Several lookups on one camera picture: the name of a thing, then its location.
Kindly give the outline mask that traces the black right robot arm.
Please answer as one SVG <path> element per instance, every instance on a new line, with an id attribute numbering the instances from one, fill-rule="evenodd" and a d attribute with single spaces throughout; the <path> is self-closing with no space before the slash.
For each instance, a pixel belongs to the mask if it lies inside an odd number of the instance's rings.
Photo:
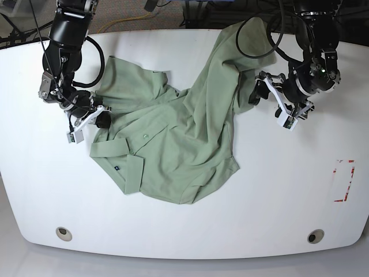
<path id="1" fill-rule="evenodd" d="M 88 36 L 88 29 L 96 13 L 97 1 L 57 1 L 57 9 L 49 33 L 49 45 L 43 51 L 42 83 L 39 97 L 46 103 L 57 103 L 69 118 L 87 122 L 90 117 L 99 128 L 109 128 L 111 118 L 107 110 L 98 113 L 102 98 L 89 92 L 101 80 L 105 58 L 100 45 Z M 89 42 L 100 57 L 100 70 L 90 83 L 74 80 L 82 64 L 82 45 Z"/>

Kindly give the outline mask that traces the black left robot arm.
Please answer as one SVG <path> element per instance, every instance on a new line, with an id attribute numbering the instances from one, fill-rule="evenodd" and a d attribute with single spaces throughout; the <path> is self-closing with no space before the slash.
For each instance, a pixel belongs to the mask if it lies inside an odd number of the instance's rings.
<path id="1" fill-rule="evenodd" d="M 309 97 L 331 92 L 340 83 L 336 51 L 339 34 L 334 23 L 339 4 L 339 1 L 294 1 L 293 10 L 286 11 L 297 22 L 295 37 L 303 51 L 303 60 L 276 49 L 288 62 L 288 75 L 279 75 L 280 82 L 273 87 L 289 101 L 279 105 L 276 116 L 285 109 L 294 118 L 307 119 L 308 113 L 315 109 Z"/>

